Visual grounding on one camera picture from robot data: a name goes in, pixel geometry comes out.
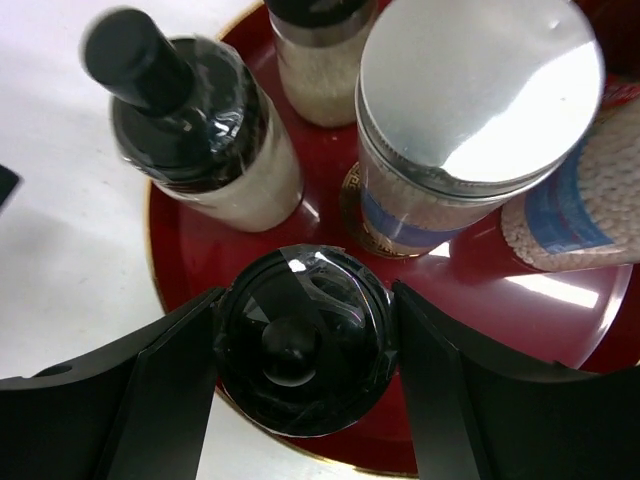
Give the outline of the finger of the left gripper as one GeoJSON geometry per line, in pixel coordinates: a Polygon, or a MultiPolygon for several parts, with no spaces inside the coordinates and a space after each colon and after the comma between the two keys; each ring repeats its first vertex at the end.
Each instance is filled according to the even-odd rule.
{"type": "Polygon", "coordinates": [[[3,209],[15,190],[20,186],[22,178],[13,170],[0,166],[0,208],[3,209]]]}

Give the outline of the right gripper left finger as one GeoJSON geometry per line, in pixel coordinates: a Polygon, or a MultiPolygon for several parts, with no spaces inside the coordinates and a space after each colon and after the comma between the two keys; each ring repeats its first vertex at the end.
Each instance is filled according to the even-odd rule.
{"type": "Polygon", "coordinates": [[[4,479],[193,479],[217,381],[214,288],[97,350],[1,382],[4,479]]]}

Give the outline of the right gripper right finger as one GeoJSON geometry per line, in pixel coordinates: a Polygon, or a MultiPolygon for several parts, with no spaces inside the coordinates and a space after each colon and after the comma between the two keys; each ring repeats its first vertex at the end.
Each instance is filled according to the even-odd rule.
{"type": "Polygon", "coordinates": [[[547,363],[393,286],[400,377],[423,479],[635,479],[639,371],[547,363]]]}

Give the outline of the dark-cap grinder jar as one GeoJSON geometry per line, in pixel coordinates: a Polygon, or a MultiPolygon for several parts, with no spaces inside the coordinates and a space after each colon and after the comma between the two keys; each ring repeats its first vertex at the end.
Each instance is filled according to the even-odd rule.
{"type": "Polygon", "coordinates": [[[355,122],[354,92],[377,1],[267,1],[284,94],[306,121],[355,122]]]}
{"type": "Polygon", "coordinates": [[[314,438],[356,424],[395,373],[392,296],[342,248],[298,244],[262,256],[231,283],[219,311],[223,387],[275,434],[314,438]]]}
{"type": "Polygon", "coordinates": [[[232,46],[169,38],[145,12],[109,10],[84,38],[87,74],[110,94],[122,159],[169,197],[236,230],[263,232],[304,180],[280,115],[232,46]]]}

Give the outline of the silver-lid spice jar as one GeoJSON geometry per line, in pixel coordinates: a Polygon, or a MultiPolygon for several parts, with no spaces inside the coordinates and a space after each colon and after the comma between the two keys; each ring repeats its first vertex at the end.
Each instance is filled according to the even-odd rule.
{"type": "Polygon", "coordinates": [[[604,61],[571,1],[393,1],[355,91],[361,211],[420,255],[550,176],[598,110],[604,61]]]}
{"type": "Polygon", "coordinates": [[[509,201],[501,233],[522,262],[544,272],[638,262],[638,100],[599,114],[551,176],[509,201]]]}

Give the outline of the sauce bottle yellow cap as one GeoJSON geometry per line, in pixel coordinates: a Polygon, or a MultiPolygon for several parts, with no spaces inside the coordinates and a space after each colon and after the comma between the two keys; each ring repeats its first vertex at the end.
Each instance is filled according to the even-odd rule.
{"type": "Polygon", "coordinates": [[[608,73],[639,80],[639,0],[582,0],[602,48],[608,73]]]}

